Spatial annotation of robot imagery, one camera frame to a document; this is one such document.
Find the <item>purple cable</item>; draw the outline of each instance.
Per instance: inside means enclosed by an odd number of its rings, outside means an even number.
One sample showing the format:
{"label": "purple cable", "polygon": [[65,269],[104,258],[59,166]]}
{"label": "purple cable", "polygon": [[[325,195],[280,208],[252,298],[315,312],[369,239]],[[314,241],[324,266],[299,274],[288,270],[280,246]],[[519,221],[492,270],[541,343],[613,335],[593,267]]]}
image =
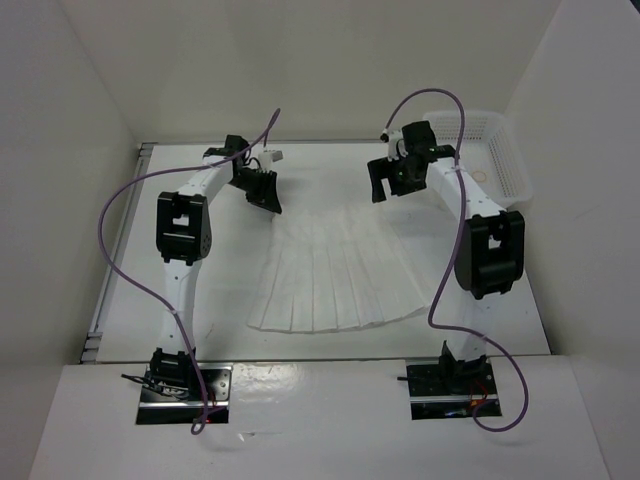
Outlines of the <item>purple cable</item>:
{"label": "purple cable", "polygon": [[462,242],[462,231],[464,229],[464,221],[467,215],[467,190],[465,189],[464,179],[462,178],[462,174],[460,173],[460,169],[458,168],[460,166],[460,147],[462,146],[462,140],[464,137],[464,127],[465,127],[465,115],[464,115],[464,108],[462,107],[462,103],[460,102],[460,99],[456,97],[453,93],[451,93],[448,90],[444,90],[442,88],[423,88],[421,90],[416,90],[415,92],[407,96],[404,100],[402,100],[398,104],[396,109],[391,114],[391,117],[389,117],[389,121],[385,126],[385,130],[389,128],[389,126],[391,125],[391,122],[395,118],[400,108],[402,108],[402,106],[405,103],[407,103],[410,99],[422,93],[441,93],[443,95],[446,95],[456,103],[456,105],[458,106],[458,110],[460,111],[460,132],[458,133],[458,140],[456,141],[455,155],[453,157],[453,162],[454,162],[454,165],[456,166],[456,177],[458,178],[458,184],[460,185],[460,220],[458,221],[458,231],[456,233],[455,243],[453,244],[453,251],[451,252],[451,258],[449,258],[449,263],[447,264],[447,268],[445,268],[444,275],[442,276],[442,280],[440,281],[440,284],[438,285],[438,289],[436,290],[436,294],[433,297],[433,302],[431,303],[431,307],[429,308],[429,313],[427,315],[427,323],[431,328],[434,328],[436,330],[449,330],[452,332],[463,332],[470,335],[475,335],[481,340],[484,340],[485,342],[487,342],[489,345],[493,345],[511,362],[511,364],[513,365],[513,368],[518,374],[518,377],[520,377],[520,382],[522,383],[522,390],[524,392],[524,402],[523,402],[522,410],[520,411],[520,414],[516,417],[516,419],[513,422],[511,422],[508,425],[505,425],[504,427],[488,427],[487,425],[484,425],[483,423],[481,423],[480,420],[478,420],[478,412],[480,411],[481,408],[485,407],[486,405],[492,402],[482,402],[478,404],[472,411],[473,420],[483,430],[486,430],[488,432],[494,432],[494,433],[506,432],[508,430],[511,430],[515,426],[517,426],[525,417],[525,415],[527,414],[527,410],[529,409],[529,386],[527,385],[527,381],[524,378],[522,370],[520,369],[520,366],[516,362],[516,359],[509,352],[507,352],[507,350],[498,342],[490,339],[489,337],[483,335],[477,330],[473,330],[472,328],[467,328],[467,327],[459,327],[456,325],[441,325],[441,324],[434,323],[433,321],[433,316],[436,312],[436,307],[438,306],[440,297],[442,297],[442,293],[444,292],[444,287],[446,286],[447,281],[449,280],[449,276],[451,275],[451,271],[453,270],[453,267],[455,265],[456,257],[458,256],[458,251],[460,250],[460,243]]}
{"label": "purple cable", "polygon": [[201,433],[204,430],[204,427],[207,424],[207,418],[209,417],[210,411],[209,411],[209,398],[208,398],[207,387],[206,387],[206,384],[204,382],[204,378],[202,376],[202,372],[200,371],[200,367],[198,366],[198,362],[196,360],[196,356],[193,353],[193,348],[191,347],[191,343],[189,342],[189,338],[187,337],[187,332],[185,332],[185,330],[184,330],[184,325],[182,324],[182,320],[180,319],[180,316],[178,315],[178,312],[176,312],[176,309],[173,307],[173,305],[171,305],[171,303],[169,303],[169,301],[167,301],[159,293],[154,292],[149,287],[144,286],[142,283],[138,282],[137,280],[134,280],[129,275],[124,273],[122,270],[120,270],[120,268],[111,259],[111,257],[109,256],[109,252],[107,251],[107,247],[104,244],[104,237],[103,237],[103,232],[102,232],[102,228],[103,228],[103,224],[104,224],[104,218],[105,218],[105,216],[107,214],[107,211],[109,210],[109,207],[111,207],[111,204],[115,201],[115,199],[118,198],[118,196],[121,193],[123,193],[124,191],[126,191],[130,186],[132,186],[132,185],[134,185],[134,184],[136,184],[138,182],[141,182],[142,180],[146,180],[147,178],[157,177],[159,175],[166,175],[168,173],[195,172],[195,171],[198,171],[198,170],[206,170],[208,168],[217,167],[217,166],[223,165],[223,164],[225,164],[227,162],[231,162],[231,161],[235,160],[236,158],[244,155],[246,152],[251,150],[255,145],[257,145],[260,142],[260,140],[262,140],[263,138],[267,137],[267,135],[269,134],[269,131],[271,130],[273,125],[278,120],[278,116],[279,115],[280,115],[280,109],[277,108],[276,111],[271,116],[271,120],[269,120],[269,124],[267,125],[267,128],[264,130],[264,132],[262,132],[260,134],[260,136],[258,138],[256,138],[253,141],[252,144],[250,144],[247,148],[239,151],[238,153],[236,153],[236,154],[234,154],[234,155],[232,155],[230,157],[226,157],[226,158],[220,160],[219,162],[211,163],[209,165],[198,165],[196,167],[170,168],[170,169],[167,169],[167,170],[160,170],[160,171],[153,172],[153,173],[147,173],[145,175],[140,175],[139,177],[134,178],[133,180],[131,180],[127,184],[125,184],[122,187],[120,187],[113,195],[111,195],[109,200],[107,200],[106,203],[104,204],[104,206],[102,207],[102,211],[100,212],[100,217],[98,219],[98,244],[100,246],[100,251],[102,252],[102,255],[104,256],[104,259],[107,261],[107,264],[109,264],[109,267],[111,267],[111,269],[114,272],[116,272],[118,275],[120,275],[123,279],[125,279],[131,285],[133,285],[134,287],[139,288],[143,292],[151,295],[153,298],[155,298],[160,303],[162,303],[169,310],[169,312],[171,312],[171,315],[173,315],[173,318],[175,319],[176,324],[178,325],[178,329],[180,330],[180,335],[182,335],[182,340],[183,340],[183,342],[185,344],[185,347],[187,348],[187,351],[189,352],[189,358],[191,359],[191,363],[193,364],[193,368],[196,371],[196,377],[198,378],[198,384],[200,386],[200,394],[202,395],[202,416],[200,416],[199,419],[198,418],[194,418],[193,419],[193,425],[191,426],[191,433],[193,435],[198,435],[199,433]]}

